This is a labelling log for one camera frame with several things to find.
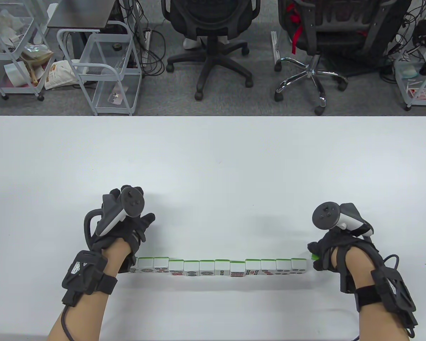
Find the person's left hand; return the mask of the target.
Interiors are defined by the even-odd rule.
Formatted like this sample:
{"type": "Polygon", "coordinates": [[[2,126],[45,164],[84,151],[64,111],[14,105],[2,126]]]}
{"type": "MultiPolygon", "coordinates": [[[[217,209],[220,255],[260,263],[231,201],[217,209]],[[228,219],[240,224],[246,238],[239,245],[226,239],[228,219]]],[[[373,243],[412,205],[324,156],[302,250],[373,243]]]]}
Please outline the person's left hand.
{"type": "Polygon", "coordinates": [[[101,208],[87,213],[84,236],[92,251],[107,249],[122,238],[134,255],[146,241],[145,232],[155,221],[155,214],[142,215],[145,206],[141,187],[124,185],[102,196],[101,208]]]}

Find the person's right hand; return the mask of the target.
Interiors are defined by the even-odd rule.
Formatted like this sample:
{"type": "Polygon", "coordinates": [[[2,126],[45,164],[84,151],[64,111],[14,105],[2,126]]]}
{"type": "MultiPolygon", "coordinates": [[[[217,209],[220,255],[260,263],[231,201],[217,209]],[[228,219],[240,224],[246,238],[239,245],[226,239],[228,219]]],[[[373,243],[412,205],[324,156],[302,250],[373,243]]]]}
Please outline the person's right hand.
{"type": "Polygon", "coordinates": [[[308,243],[307,249],[317,256],[313,263],[316,271],[350,275],[357,288],[373,284],[371,271],[383,265],[372,243],[341,229],[331,229],[319,241],[308,243]]]}

